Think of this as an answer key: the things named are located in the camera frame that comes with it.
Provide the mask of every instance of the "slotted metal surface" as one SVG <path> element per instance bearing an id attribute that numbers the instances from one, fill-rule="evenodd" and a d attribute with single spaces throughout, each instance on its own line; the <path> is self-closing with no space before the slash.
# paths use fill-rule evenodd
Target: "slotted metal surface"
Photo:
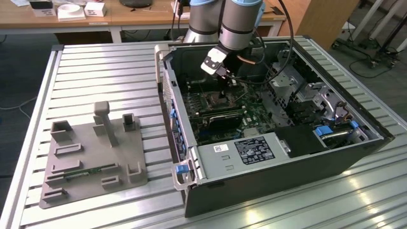
<path id="1" fill-rule="evenodd" d="M 396 139 L 342 175 L 194 218 L 170 174 L 171 155 L 155 84 L 155 43 L 66 46 L 55 53 L 50 91 L 26 172 L 13 182 L 0 227 L 13 228 L 402 228 L 407 225 L 406 122 L 350 76 L 322 48 L 296 38 L 307 52 L 387 127 Z M 50 209 L 38 204 L 52 121 L 92 122 L 92 103 L 110 100 L 111 118 L 140 117 L 150 182 L 142 187 Z"/>

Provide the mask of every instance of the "green circuit board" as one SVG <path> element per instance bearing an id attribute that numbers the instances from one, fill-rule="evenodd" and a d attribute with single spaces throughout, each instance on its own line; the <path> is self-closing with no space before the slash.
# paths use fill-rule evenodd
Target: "green circuit board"
<path id="1" fill-rule="evenodd" d="M 183 95 L 198 145 L 228 141 L 263 134 L 275 129 L 275 123 L 263 106 L 260 87 L 236 84 L 219 91 Z"/>

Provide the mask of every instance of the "barcode sticker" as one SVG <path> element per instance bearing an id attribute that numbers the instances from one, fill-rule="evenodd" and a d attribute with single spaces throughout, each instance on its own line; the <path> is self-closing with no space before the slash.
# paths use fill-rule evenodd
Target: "barcode sticker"
<path id="1" fill-rule="evenodd" d="M 90 22 L 90 25 L 107 25 L 107 22 Z"/>
<path id="2" fill-rule="evenodd" d="M 227 150 L 230 150 L 230 148 L 228 148 L 228 145 L 227 145 L 227 144 L 214 146 L 214 149 L 215 149 L 215 152 L 216 152 L 216 153 L 218 153 L 218 152 L 222 152 L 222 151 L 227 151 Z"/>

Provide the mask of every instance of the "grey plastic stand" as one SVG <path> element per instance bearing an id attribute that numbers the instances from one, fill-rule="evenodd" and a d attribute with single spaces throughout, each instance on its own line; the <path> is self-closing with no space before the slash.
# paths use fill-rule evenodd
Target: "grey plastic stand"
<path id="1" fill-rule="evenodd" d="M 147 184 L 139 119 L 108 119 L 108 102 L 95 103 L 95 124 L 52 124 L 40 208 Z"/>

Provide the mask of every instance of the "floor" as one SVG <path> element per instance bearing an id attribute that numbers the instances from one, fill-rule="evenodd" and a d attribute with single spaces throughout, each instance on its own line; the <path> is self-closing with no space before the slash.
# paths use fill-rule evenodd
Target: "floor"
<path id="1" fill-rule="evenodd" d="M 351 15 L 350 22 L 356 26 L 368 11 L 356 9 Z M 356 39 L 358 41 L 367 37 L 367 31 L 374 26 L 375 21 L 383 16 L 376 12 L 371 22 L 366 26 L 366 32 Z M 387 34 L 390 34 L 396 20 L 388 23 L 387 28 L 378 37 L 379 43 L 383 43 Z M 123 41 L 158 41 L 162 40 L 166 31 L 139 31 L 134 34 L 127 33 Z M 396 47 L 407 37 L 407 27 L 399 32 L 392 46 Z M 12 107 L 36 96 L 42 78 L 48 62 L 48 56 L 52 45 L 58 44 L 54 34 L 36 35 L 9 35 L 7 41 L 0 44 L 0 107 Z M 342 63 L 348 66 L 351 62 L 363 58 L 356 52 L 350 51 L 344 46 L 331 50 L 330 54 Z M 386 102 L 394 111 L 407 120 L 407 53 L 400 53 L 400 59 L 404 63 L 396 64 L 394 69 L 382 74 L 375 79 L 358 77 L 363 84 Z M 363 75 L 375 75 L 386 70 L 386 67 L 370 69 L 364 63 L 355 64 L 355 70 Z M 31 115 L 35 101 L 23 106 L 23 110 Z M 7 197 L 11 178 L 1 178 L 1 175 L 12 175 L 16 166 L 21 145 L 24 142 L 26 131 L 28 128 L 28 118 L 16 109 L 11 111 L 0 110 L 0 211 Z"/>

